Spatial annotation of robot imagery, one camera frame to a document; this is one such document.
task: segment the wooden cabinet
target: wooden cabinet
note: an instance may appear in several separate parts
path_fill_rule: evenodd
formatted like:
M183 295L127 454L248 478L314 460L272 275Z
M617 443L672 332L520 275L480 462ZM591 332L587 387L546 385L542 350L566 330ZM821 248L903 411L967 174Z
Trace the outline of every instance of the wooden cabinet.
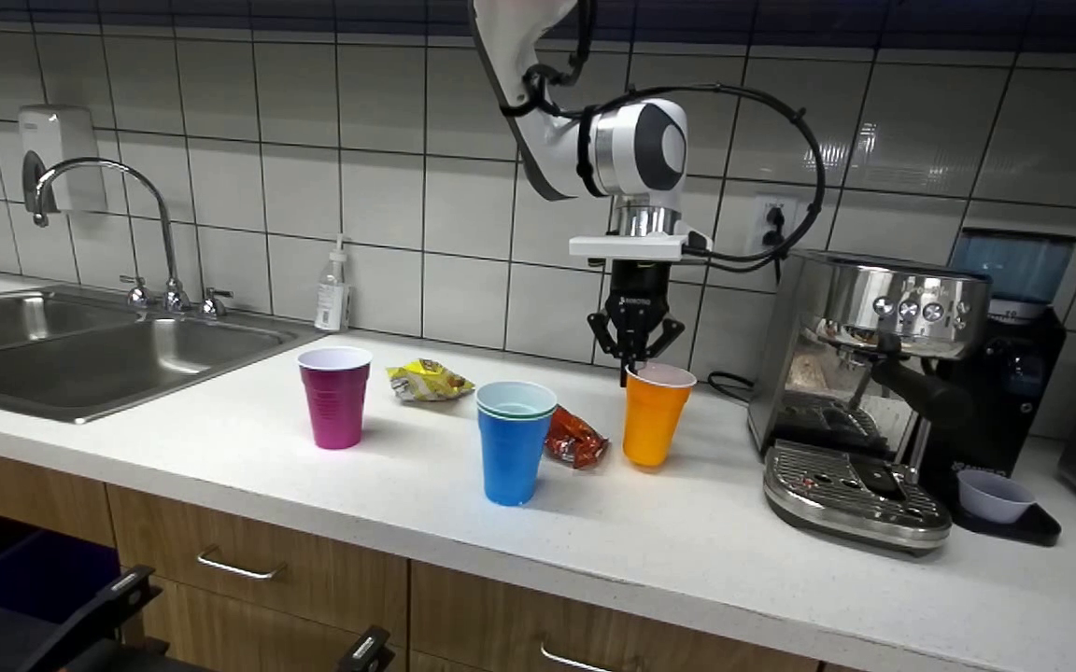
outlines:
M810 672L816 660L550 596L459 571L411 568L411 646L421 668L556 668L576 657L603 668L770 668Z
M170 586L146 636L183 660L334 668L369 625L406 646L406 561L127 489L113 489L113 512L121 561Z
M0 515L113 544L113 515L103 480L0 460Z

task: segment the orange cup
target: orange cup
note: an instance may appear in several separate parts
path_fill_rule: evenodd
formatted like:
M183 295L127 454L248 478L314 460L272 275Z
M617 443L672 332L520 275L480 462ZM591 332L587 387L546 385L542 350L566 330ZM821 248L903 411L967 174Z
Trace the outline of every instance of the orange cup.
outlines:
M695 373L648 363L626 385L626 454L641 469L663 469L672 454L677 427L695 387Z

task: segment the sink basin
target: sink basin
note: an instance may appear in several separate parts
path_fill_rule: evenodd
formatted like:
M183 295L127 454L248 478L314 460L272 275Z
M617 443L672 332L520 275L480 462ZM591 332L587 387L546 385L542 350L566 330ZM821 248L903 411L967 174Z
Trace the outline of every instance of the sink basin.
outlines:
M0 346L0 406L89 422L311 339L266 322L150 319Z
M135 326L135 310L124 301L78 295L78 291L19 291L0 295L0 346L34 342L64 332L93 332L113 326Z

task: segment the red food item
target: red food item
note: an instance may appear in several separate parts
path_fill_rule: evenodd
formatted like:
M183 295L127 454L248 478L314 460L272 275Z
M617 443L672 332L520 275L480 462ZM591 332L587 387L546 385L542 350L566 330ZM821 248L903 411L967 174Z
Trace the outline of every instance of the red food item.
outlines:
M604 452L609 452L609 441L599 428L591 428L567 406L555 406L550 433L546 433L550 460L583 469L583 467L603 462Z

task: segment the white countertop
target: white countertop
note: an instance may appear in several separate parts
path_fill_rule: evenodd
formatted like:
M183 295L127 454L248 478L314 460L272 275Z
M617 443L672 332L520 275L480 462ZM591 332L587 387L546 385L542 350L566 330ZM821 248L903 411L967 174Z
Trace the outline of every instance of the white countertop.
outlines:
M612 449L587 473L546 462L528 507L494 507L475 402L401 406L386 365L429 353L472 381L542 381L621 441L612 373L421 339L324 342L377 353L352 452L314 449L288 350L89 427L0 411L0 454L856 668L1076 668L1076 498L1049 478L1049 443L1020 480L1060 519L1059 550L954 530L936 555L896 555L784 526L743 406L712 391L690 397L663 473Z

